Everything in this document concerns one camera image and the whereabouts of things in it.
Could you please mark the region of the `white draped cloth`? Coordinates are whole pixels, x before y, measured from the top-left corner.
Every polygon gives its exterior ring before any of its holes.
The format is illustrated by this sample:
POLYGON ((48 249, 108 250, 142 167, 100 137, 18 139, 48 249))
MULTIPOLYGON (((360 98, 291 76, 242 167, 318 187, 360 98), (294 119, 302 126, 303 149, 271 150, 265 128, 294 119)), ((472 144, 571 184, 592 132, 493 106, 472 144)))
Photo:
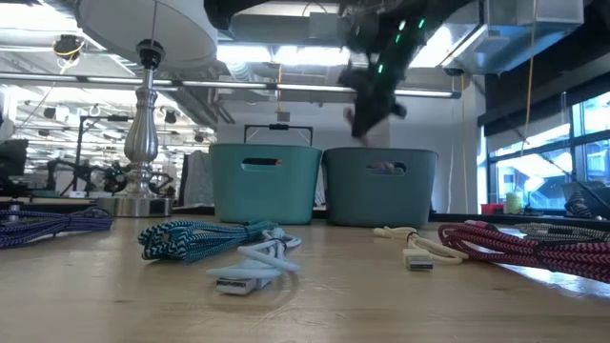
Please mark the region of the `white draped cloth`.
POLYGON ((210 155, 194 151, 187 157, 184 185, 184 205, 212 206, 214 204, 212 165, 210 155))

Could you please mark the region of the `black aluminium table frame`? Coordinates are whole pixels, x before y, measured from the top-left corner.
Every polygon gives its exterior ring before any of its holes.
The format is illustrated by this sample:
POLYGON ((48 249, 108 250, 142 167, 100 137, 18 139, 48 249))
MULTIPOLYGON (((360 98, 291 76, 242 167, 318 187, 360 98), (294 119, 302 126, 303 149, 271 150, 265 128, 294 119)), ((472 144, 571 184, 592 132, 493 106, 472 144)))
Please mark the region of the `black aluminium table frame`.
MULTIPOLYGON (((85 210, 95 205, 95 201, 88 199, 63 199, 63 198, 33 198, 38 202, 29 202, 28 198, 16 200, 20 209, 33 212, 57 212, 70 213, 85 210)), ((7 210, 13 202, 8 197, 0 197, 0 210, 7 210)), ((210 215, 214 216, 214 207, 177 207, 172 208, 173 215, 210 215)), ((313 219, 327 219, 327 211, 314 209, 313 219)), ((461 214, 461 213, 439 213, 430 212, 428 222, 437 223, 460 223, 466 220, 483 221, 498 225, 516 225, 523 223, 547 223, 552 225, 582 227, 586 229, 610 232, 610 220, 583 219, 567 216, 527 216, 516 214, 461 214)))

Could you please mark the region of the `long ceiling light strip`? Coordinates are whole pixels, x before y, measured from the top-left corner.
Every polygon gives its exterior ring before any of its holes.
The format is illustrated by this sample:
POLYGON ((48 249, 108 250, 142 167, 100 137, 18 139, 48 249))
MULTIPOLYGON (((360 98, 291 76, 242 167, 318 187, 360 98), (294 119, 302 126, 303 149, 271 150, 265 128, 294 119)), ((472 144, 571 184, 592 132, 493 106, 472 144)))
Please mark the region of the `long ceiling light strip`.
MULTIPOLYGON (((1 72, 0 81, 24 81, 31 83, 56 82, 74 84, 105 84, 113 86, 141 86, 142 79, 124 77, 102 77, 85 75, 62 75, 44 73, 18 73, 1 72)), ((307 84, 282 84, 282 83, 252 83, 252 82, 233 82, 233 81, 203 81, 203 80, 174 80, 174 79, 154 79, 154 86, 165 88, 214 88, 228 90, 249 90, 249 91, 316 91, 316 92, 335 92, 349 93, 354 90, 340 86, 326 85, 307 85, 307 84)), ((396 96, 401 97, 424 97, 424 98, 453 98, 461 97, 460 91, 437 91, 419 89, 396 89, 396 96)))

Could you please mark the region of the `silver lamp base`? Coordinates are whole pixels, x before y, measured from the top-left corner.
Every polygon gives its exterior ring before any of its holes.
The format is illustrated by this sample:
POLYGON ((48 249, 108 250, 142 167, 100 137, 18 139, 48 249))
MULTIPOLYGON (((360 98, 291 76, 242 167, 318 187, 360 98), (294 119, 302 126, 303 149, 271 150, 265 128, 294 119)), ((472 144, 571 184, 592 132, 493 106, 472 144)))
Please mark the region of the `silver lamp base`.
POLYGON ((153 88, 154 71, 165 56, 163 47, 153 39, 136 46, 144 68, 142 85, 135 90, 136 113, 127 134, 124 153, 130 161, 124 191, 109 198, 100 198, 97 205, 113 217, 147 218, 171 215, 171 200, 159 197, 150 187, 152 162, 158 154, 158 135, 154 124, 157 91, 153 88))

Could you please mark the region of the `blue-grey plastic bin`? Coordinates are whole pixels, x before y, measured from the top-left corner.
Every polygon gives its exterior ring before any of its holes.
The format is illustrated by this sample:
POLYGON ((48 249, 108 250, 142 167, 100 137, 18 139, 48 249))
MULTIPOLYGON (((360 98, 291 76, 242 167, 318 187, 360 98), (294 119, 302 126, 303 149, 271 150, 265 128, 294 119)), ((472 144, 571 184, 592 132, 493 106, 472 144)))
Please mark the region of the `blue-grey plastic bin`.
POLYGON ((334 148, 323 153, 327 220, 350 227, 427 223, 438 155, 417 149, 334 148))

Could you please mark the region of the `teal plastic bin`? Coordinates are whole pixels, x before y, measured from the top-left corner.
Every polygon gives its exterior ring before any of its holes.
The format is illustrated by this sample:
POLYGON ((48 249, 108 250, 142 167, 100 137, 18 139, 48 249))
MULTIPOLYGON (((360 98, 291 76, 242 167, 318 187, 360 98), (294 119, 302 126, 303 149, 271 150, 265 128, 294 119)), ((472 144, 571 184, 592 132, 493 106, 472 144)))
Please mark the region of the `teal plastic bin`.
POLYGON ((322 151, 306 146, 220 143, 209 148, 216 217, 229 223, 311 221, 322 151))

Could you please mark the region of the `white lamp shade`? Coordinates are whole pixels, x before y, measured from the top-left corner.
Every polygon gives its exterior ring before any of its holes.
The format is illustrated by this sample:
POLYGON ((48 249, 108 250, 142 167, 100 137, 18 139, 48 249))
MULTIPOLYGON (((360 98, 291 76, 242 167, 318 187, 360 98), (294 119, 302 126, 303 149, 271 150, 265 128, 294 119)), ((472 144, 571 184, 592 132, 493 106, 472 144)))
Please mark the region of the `white lamp shade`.
POLYGON ((216 58, 217 29, 204 0, 76 0, 74 16, 95 42, 133 62, 144 40, 163 48, 166 71, 200 69, 216 58))

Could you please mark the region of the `pale green cup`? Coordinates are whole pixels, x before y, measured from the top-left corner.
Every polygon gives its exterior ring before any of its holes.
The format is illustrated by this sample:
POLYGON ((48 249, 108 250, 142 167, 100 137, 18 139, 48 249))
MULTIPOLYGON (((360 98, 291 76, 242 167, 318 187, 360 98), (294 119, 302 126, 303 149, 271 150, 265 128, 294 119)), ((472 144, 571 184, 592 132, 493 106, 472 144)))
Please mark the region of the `pale green cup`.
POLYGON ((507 192, 504 203, 504 212, 506 214, 521 214, 523 213, 523 209, 524 205, 522 193, 507 192))

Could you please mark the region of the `dark monitor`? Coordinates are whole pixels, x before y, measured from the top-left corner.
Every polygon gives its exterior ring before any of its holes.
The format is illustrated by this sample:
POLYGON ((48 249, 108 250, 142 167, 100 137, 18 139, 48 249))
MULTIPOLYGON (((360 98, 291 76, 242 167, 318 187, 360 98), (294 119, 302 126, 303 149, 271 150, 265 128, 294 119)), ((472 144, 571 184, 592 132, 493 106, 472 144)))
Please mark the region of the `dark monitor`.
POLYGON ((23 176, 29 141, 12 139, 0 142, 0 175, 23 176))

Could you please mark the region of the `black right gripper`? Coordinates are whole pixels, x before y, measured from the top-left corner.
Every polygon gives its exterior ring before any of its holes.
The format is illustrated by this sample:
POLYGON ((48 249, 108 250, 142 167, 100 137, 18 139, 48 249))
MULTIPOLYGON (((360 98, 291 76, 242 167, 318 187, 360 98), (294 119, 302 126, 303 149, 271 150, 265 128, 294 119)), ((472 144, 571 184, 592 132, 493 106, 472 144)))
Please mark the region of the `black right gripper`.
POLYGON ((352 62, 341 72, 338 83, 356 92, 351 112, 352 137, 365 139, 377 124, 407 110, 396 101, 395 91, 417 50, 423 45, 428 6, 401 3, 383 12, 356 16, 345 37, 346 47, 362 53, 365 68, 352 62))

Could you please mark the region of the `large window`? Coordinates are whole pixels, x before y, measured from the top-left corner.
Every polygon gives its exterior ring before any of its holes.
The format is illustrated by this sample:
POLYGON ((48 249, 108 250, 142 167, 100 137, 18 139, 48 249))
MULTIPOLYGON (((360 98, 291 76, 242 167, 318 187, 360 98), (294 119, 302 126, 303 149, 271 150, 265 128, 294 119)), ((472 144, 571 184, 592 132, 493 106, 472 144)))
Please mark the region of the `large window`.
POLYGON ((567 212, 562 184, 610 186, 610 91, 582 100, 564 92, 541 119, 538 113, 532 108, 483 129, 484 200, 504 205, 507 192, 521 192, 525 213, 567 212))

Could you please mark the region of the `silver ventilation duct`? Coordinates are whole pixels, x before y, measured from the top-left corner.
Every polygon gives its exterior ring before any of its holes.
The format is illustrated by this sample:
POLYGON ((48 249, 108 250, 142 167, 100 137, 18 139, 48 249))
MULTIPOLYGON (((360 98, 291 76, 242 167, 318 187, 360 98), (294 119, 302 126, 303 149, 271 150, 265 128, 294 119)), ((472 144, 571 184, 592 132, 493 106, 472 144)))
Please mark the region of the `silver ventilation duct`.
POLYGON ((443 24, 440 65, 472 74, 510 71, 584 23, 584 0, 473 0, 443 24))

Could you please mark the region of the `black yellow ceiling fixture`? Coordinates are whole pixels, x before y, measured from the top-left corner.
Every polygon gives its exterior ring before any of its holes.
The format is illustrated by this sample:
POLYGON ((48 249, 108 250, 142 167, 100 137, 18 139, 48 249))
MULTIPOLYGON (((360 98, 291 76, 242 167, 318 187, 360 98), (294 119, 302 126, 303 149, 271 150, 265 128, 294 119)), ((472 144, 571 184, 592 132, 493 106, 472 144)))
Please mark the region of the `black yellow ceiling fixture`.
POLYGON ((85 40, 73 34, 61 34, 59 39, 52 43, 53 53, 65 61, 76 61, 84 47, 85 40))

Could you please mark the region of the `black stand frame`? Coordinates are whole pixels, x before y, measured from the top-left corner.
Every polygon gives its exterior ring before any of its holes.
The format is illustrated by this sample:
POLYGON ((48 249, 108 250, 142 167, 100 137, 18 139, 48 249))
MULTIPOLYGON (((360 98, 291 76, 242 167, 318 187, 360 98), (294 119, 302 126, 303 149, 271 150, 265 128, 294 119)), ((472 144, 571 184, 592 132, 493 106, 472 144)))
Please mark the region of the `black stand frame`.
POLYGON ((251 128, 267 129, 269 131, 305 130, 305 131, 309 132, 309 137, 306 138, 302 134, 301 134, 301 136, 303 136, 305 138, 305 140, 307 141, 307 143, 309 144, 310 147, 313 146, 313 139, 314 139, 314 128, 313 127, 309 127, 309 126, 291 126, 291 125, 282 124, 282 123, 275 123, 275 124, 268 124, 268 125, 247 124, 247 125, 244 126, 244 129, 243 129, 243 143, 244 144, 247 144, 249 139, 254 137, 254 133, 252 135, 248 134, 248 131, 251 128))

